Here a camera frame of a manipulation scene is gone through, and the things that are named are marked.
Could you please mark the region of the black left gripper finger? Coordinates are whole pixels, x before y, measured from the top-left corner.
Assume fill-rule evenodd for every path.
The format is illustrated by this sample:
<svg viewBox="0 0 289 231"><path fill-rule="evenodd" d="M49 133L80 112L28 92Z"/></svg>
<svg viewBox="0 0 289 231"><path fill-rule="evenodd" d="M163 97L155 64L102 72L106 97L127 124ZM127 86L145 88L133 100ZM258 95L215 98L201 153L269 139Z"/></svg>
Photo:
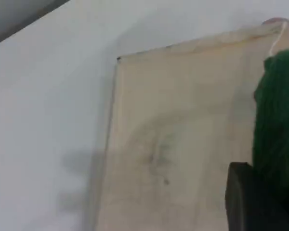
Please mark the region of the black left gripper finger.
<svg viewBox="0 0 289 231"><path fill-rule="evenodd" d="M277 200L248 163L230 163L225 209L230 231L289 231L289 194Z"/></svg>

